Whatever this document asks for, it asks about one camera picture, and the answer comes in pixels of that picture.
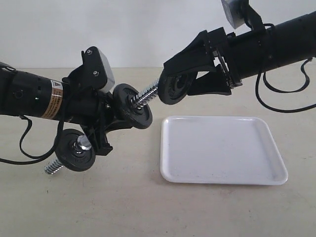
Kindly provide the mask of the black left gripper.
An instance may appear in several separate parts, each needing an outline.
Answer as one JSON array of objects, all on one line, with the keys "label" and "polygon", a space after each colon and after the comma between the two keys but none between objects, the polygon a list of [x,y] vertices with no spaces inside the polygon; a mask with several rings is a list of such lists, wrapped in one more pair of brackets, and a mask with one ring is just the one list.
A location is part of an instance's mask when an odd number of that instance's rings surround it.
[{"label": "black left gripper", "polygon": [[132,124],[115,117],[113,96],[80,83],[82,66],[62,78],[65,85],[65,100],[69,100],[65,111],[65,122],[80,125],[97,156],[107,156],[113,147],[106,134],[116,130],[131,129]]}]

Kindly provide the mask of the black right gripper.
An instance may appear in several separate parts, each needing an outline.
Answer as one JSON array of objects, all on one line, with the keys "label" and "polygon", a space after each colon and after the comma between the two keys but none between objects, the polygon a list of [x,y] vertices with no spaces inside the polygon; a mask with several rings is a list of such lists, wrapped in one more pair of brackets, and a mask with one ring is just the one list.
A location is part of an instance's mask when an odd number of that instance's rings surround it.
[{"label": "black right gripper", "polygon": [[232,94],[231,88],[242,85],[229,46],[229,36],[222,27],[198,33],[186,48],[164,62],[163,71],[167,77],[208,72],[192,82],[188,96],[229,96]]}]

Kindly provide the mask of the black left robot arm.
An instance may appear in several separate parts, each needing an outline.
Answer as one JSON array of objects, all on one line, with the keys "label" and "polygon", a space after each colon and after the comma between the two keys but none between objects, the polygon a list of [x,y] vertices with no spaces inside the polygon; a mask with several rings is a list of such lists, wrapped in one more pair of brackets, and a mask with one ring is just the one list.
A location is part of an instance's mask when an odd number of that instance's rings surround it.
[{"label": "black left robot arm", "polygon": [[84,61],[61,81],[0,67],[0,113],[29,120],[58,121],[52,148],[30,156],[30,163],[50,154],[66,157],[105,156],[112,146],[106,134],[132,127],[147,128],[130,99],[136,92],[128,84],[111,87],[112,70],[102,61]]}]

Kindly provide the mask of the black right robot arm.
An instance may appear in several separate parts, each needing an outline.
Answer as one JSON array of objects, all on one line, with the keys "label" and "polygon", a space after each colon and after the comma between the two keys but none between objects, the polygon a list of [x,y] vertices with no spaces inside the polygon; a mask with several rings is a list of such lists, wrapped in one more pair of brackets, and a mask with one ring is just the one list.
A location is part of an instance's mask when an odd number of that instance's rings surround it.
[{"label": "black right robot arm", "polygon": [[223,28],[202,31],[164,63],[158,96],[174,104],[187,95],[230,95],[245,78],[315,54],[315,13],[241,35],[226,34]]}]

